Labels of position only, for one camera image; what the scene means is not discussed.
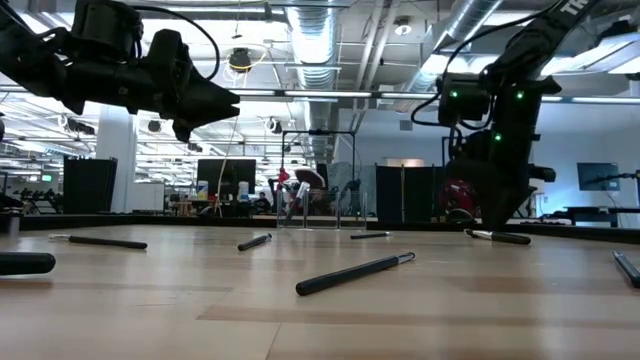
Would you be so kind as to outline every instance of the computer screen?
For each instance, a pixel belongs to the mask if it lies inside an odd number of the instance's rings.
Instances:
[[[620,179],[604,180],[616,175],[616,163],[578,163],[580,191],[620,191]]]

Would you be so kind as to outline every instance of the wooden surface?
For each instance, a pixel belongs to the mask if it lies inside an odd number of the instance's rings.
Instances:
[[[265,246],[236,245],[273,231]],[[46,275],[0,279],[2,359],[638,359],[640,293],[610,251],[534,237],[531,247],[452,233],[122,226],[55,231],[149,243],[0,240],[45,251]],[[392,270],[308,297],[312,276],[414,251]]]

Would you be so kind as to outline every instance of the red object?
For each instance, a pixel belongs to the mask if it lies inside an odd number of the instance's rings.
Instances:
[[[447,179],[438,200],[447,213],[455,209],[463,209],[471,216],[478,213],[476,192],[470,184],[462,180]]]
[[[278,182],[280,184],[282,184],[283,182],[289,180],[291,176],[289,176],[289,174],[287,174],[287,172],[284,170],[284,168],[280,168],[280,175],[278,176]]]

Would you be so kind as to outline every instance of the white pillar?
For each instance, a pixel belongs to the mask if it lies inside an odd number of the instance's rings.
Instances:
[[[629,96],[640,97],[640,81],[629,80]]]
[[[118,159],[112,212],[131,212],[136,177],[138,120],[119,106],[102,105],[98,124],[97,159]]]

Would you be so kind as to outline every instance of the black partition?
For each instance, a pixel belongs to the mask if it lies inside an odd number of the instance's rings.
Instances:
[[[438,194],[442,167],[376,167],[378,221],[431,222],[442,216]]]
[[[404,221],[431,221],[434,205],[433,170],[404,168]]]
[[[376,166],[378,221],[402,222],[402,168]]]
[[[209,194],[213,195],[218,189],[218,180],[224,160],[202,159],[198,160],[198,181],[209,182]],[[221,194],[238,194],[238,183],[249,183],[249,194],[255,193],[256,188],[256,161],[253,159],[240,160],[228,159],[222,175]]]
[[[117,168],[116,159],[65,159],[64,213],[110,212]]]

